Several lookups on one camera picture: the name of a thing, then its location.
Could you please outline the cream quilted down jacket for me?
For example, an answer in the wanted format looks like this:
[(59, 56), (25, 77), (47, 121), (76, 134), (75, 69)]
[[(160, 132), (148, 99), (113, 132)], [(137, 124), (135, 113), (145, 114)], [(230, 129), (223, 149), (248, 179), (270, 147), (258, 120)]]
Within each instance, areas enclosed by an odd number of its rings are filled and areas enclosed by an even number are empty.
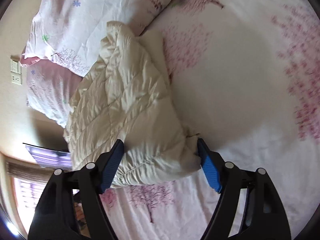
[(64, 137), (75, 170), (117, 140), (124, 155), (113, 188), (172, 181), (200, 168), (198, 136), (176, 112), (158, 31), (137, 37), (127, 25), (108, 22), (97, 61), (69, 105)]

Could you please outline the window with blind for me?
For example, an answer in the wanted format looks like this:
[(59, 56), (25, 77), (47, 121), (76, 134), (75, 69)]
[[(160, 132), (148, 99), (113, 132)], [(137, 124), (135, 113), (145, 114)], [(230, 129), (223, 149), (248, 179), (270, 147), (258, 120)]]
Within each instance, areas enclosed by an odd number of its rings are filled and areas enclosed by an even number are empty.
[(35, 208), (52, 172), (52, 169), (45, 167), (7, 162), (7, 173), (13, 179), (18, 215), (26, 232), (29, 232)]

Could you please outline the black flat television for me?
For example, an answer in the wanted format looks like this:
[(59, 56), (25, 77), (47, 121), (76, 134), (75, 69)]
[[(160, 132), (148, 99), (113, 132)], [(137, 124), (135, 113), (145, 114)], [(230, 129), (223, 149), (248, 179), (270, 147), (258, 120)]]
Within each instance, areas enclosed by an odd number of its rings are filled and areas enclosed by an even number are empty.
[(71, 154), (23, 143), (26, 150), (41, 167), (72, 170)]

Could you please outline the right floral pillow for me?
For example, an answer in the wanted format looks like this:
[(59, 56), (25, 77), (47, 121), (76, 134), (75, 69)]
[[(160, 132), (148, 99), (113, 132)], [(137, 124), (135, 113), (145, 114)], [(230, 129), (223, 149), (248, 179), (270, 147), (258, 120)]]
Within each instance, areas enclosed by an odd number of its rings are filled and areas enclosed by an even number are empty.
[(69, 100), (82, 77), (49, 60), (27, 67), (27, 103), (65, 128), (71, 110)]

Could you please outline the floral pillow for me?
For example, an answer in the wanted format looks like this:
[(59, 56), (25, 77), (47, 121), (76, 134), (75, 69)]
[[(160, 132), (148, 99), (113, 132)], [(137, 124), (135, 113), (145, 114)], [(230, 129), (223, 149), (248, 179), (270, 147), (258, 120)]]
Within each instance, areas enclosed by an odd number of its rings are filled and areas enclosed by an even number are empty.
[(21, 63), (49, 60), (78, 76), (95, 63), (106, 24), (118, 21), (140, 35), (171, 0), (42, 0)]
[(49, 60), (27, 67), (27, 103), (65, 128), (71, 110), (69, 100), (82, 77)]

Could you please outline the pink floral bed sheet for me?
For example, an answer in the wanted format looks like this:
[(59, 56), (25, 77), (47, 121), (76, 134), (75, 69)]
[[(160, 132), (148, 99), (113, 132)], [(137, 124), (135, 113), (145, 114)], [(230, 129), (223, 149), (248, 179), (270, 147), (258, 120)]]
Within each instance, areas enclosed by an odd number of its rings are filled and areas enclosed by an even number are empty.
[(308, 0), (172, 0), (163, 33), (177, 111), (240, 168), (263, 167), (297, 237), (319, 205), (319, 18)]

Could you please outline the left floral pillow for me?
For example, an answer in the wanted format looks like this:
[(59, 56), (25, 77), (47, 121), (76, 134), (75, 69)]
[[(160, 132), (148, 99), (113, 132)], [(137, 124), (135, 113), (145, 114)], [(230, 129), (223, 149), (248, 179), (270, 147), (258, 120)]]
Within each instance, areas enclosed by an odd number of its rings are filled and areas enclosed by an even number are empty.
[(21, 63), (49, 60), (78, 76), (95, 63), (106, 24), (118, 21), (140, 35), (171, 0), (42, 0)]

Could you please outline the white wall socket panel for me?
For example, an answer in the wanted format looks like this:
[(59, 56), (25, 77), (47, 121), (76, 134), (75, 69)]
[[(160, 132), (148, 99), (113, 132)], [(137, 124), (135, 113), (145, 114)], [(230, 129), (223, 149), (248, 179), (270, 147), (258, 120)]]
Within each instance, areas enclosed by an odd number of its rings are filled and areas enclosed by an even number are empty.
[(10, 72), (11, 74), (11, 82), (16, 85), (22, 85), (22, 74), (16, 72)]

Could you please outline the white wall switch panel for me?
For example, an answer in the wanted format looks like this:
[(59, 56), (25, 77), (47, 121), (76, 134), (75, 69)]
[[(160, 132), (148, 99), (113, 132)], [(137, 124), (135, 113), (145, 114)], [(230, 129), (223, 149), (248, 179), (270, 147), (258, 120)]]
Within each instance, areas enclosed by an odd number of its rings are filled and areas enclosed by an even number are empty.
[(17, 59), (10, 59), (10, 71), (21, 74), (20, 63)]

